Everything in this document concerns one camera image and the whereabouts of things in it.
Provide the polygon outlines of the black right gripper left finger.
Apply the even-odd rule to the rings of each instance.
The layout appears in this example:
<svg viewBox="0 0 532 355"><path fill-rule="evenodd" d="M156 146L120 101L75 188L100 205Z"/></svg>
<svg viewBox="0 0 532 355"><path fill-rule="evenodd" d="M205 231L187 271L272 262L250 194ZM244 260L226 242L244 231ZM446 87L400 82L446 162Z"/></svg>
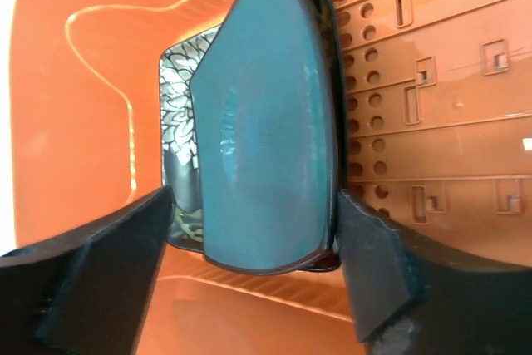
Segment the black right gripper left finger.
<svg viewBox="0 0 532 355"><path fill-rule="evenodd" d="M170 229L168 187L76 229L86 234L36 331L73 354L131 354L139 341Z"/></svg>

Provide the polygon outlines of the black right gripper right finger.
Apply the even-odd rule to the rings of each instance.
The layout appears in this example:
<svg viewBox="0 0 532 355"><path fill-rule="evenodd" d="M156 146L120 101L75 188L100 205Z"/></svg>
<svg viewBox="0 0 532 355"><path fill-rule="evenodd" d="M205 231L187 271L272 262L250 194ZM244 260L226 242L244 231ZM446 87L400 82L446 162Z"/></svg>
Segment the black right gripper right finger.
<svg viewBox="0 0 532 355"><path fill-rule="evenodd" d="M368 343L418 299L416 273L399 230L384 214L343 190L337 241L357 340Z"/></svg>

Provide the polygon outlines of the teal square plate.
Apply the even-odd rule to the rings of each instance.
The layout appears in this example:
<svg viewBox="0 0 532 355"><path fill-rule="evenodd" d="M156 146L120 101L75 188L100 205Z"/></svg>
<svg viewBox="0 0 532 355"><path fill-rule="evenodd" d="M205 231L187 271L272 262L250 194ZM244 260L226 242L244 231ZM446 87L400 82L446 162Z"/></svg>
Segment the teal square plate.
<svg viewBox="0 0 532 355"><path fill-rule="evenodd" d="M302 268L332 245L337 145L307 0L235 0L191 81L204 256L242 274Z"/></svg>

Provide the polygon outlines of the black square floral plate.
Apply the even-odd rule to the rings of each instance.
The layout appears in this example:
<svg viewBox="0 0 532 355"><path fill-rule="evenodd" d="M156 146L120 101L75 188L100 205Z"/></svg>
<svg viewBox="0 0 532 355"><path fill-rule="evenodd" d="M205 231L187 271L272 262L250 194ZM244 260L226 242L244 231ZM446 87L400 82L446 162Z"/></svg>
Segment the black square floral plate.
<svg viewBox="0 0 532 355"><path fill-rule="evenodd" d="M334 247L334 242L337 231L337 192L339 185L345 180L343 172L347 159L345 151L347 136L343 129L345 108L342 103L345 85L342 78L340 34L333 0L307 1L321 38L331 84L337 140L337 183L332 245L320 259L299 269L328 272L340 265L340 256ZM221 25L168 48L161 54L159 65L162 173L163 181L173 190L176 201L175 219L169 241L176 248L203 256L203 200L190 86L193 75Z"/></svg>

